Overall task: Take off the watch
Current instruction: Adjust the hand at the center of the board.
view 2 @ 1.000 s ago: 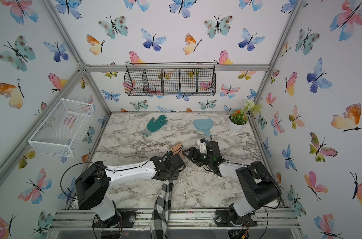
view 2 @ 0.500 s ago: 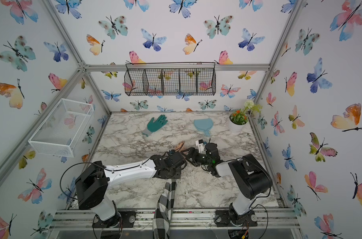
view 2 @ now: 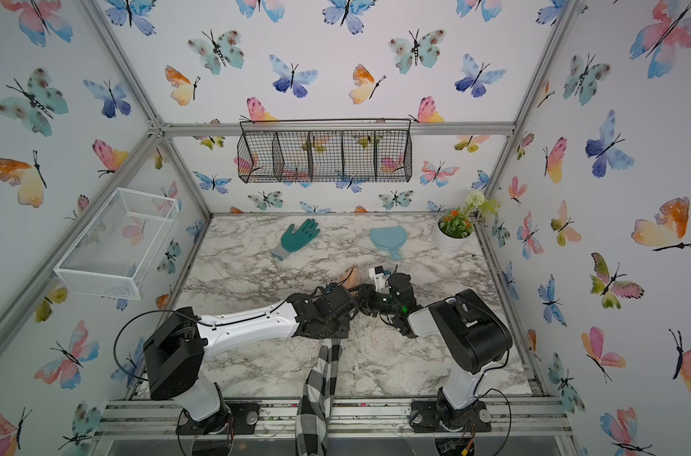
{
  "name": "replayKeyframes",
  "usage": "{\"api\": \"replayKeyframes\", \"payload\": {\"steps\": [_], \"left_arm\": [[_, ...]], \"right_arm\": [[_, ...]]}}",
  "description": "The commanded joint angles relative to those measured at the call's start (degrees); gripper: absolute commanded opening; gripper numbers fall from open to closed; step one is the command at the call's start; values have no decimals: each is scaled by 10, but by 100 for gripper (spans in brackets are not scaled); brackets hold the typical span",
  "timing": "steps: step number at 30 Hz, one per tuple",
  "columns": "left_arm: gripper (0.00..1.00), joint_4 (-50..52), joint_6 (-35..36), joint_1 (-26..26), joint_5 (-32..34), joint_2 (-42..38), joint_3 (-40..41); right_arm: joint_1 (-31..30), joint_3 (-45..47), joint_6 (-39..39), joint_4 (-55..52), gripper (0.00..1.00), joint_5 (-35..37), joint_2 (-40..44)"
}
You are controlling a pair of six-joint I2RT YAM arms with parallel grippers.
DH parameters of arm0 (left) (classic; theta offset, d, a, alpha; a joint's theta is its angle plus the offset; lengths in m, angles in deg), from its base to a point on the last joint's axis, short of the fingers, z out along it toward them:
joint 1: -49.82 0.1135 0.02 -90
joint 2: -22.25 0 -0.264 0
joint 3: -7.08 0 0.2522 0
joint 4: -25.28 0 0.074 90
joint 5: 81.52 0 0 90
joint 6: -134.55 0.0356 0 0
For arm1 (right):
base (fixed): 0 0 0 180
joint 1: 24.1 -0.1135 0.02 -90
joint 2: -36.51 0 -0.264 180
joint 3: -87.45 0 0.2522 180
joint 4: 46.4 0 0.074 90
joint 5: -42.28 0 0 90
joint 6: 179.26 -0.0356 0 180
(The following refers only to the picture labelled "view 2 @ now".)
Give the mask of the mannequin hand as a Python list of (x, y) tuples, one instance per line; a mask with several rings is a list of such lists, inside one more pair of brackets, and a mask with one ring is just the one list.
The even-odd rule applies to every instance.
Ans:
[(361, 284), (359, 271), (356, 266), (350, 267), (338, 280), (337, 283), (347, 289), (353, 289)]

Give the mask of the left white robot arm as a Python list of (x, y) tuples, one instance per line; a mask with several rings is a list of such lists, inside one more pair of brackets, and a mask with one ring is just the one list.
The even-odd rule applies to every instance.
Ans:
[(221, 416), (220, 389), (203, 374), (204, 363), (267, 340), (346, 338), (356, 309), (356, 299), (339, 285), (230, 315), (197, 315), (191, 307), (174, 310), (144, 344), (150, 397), (176, 402), (196, 423)]

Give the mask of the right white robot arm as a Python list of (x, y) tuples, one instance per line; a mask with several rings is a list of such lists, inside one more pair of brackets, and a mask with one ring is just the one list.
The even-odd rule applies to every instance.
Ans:
[(512, 335), (507, 325), (472, 289), (422, 306), (410, 275), (387, 275), (381, 267), (369, 275), (370, 283), (350, 289), (360, 311), (382, 318), (409, 338), (440, 336), (454, 361), (440, 400), (450, 412), (476, 406), (484, 376), (509, 359)]

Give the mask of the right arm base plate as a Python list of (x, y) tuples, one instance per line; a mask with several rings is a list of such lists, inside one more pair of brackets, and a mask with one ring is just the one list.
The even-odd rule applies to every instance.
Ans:
[(408, 419), (416, 433), (490, 432), (491, 421), (492, 416), (482, 401), (457, 410), (446, 399), (413, 401)]

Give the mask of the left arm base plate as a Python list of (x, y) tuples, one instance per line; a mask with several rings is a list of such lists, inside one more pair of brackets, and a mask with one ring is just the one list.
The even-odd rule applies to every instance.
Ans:
[(260, 410), (260, 404), (256, 402), (225, 403), (219, 412), (200, 422), (183, 410), (176, 425), (176, 435), (254, 435)]

